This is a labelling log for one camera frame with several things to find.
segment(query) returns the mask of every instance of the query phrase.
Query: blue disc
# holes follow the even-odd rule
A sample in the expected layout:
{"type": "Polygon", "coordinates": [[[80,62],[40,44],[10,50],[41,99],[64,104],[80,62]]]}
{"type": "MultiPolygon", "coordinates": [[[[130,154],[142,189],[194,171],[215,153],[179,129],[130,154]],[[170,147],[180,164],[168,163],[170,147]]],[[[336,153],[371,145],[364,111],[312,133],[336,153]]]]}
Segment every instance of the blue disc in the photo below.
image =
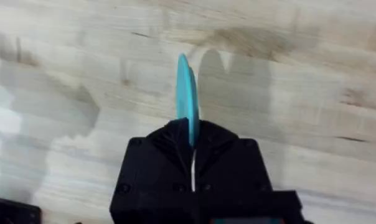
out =
{"type": "Polygon", "coordinates": [[[177,69],[177,118],[188,118],[189,144],[194,146],[199,134],[199,109],[195,76],[187,58],[180,54],[177,69]]]}

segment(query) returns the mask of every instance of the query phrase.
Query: black plastic mount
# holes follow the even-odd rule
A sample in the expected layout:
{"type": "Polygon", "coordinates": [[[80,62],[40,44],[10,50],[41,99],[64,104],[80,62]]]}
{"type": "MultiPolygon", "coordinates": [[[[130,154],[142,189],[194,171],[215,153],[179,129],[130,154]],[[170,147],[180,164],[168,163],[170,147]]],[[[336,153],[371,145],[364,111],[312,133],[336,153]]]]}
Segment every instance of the black plastic mount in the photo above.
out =
{"type": "Polygon", "coordinates": [[[272,189],[258,144],[208,121],[194,149],[187,119],[128,144],[110,212],[116,224],[210,223],[213,218],[275,217],[306,223],[295,191],[272,189]]]}
{"type": "Polygon", "coordinates": [[[0,224],[40,224],[39,207],[0,198],[0,224]]]}

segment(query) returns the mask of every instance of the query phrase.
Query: wood grain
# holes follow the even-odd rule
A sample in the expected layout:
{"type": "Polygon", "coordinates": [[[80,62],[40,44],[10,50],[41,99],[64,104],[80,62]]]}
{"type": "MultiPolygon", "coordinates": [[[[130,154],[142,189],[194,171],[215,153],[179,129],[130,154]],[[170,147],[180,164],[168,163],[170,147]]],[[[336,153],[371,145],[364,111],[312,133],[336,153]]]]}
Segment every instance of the wood grain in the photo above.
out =
{"type": "Polygon", "coordinates": [[[0,197],[111,223],[126,143],[201,117],[258,140],[314,223],[376,223],[376,0],[0,0],[0,197]]]}

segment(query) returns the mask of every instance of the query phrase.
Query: light wood surface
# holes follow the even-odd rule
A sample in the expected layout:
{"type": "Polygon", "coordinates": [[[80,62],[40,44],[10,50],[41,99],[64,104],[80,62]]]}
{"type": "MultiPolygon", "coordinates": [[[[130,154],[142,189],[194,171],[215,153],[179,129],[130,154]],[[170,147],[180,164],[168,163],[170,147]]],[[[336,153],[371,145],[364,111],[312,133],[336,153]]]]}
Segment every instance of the light wood surface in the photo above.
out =
{"type": "Polygon", "coordinates": [[[255,138],[314,223],[376,224],[376,0],[0,0],[0,197],[112,223],[126,143],[175,118],[255,138]]]}

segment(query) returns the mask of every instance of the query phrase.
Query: black 3d-printed part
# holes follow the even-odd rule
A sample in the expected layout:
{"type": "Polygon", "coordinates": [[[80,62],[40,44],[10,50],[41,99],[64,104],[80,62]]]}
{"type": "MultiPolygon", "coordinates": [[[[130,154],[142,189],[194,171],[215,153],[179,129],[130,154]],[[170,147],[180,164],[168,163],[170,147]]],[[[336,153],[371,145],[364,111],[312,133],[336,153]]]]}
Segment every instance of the black 3d-printed part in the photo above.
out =
{"type": "Polygon", "coordinates": [[[0,199],[0,224],[41,224],[39,207],[0,199]]]}
{"type": "Polygon", "coordinates": [[[187,120],[130,140],[110,212],[116,224],[209,223],[212,218],[276,217],[303,224],[295,191],[274,192],[258,144],[208,121],[193,150],[187,120]]]}

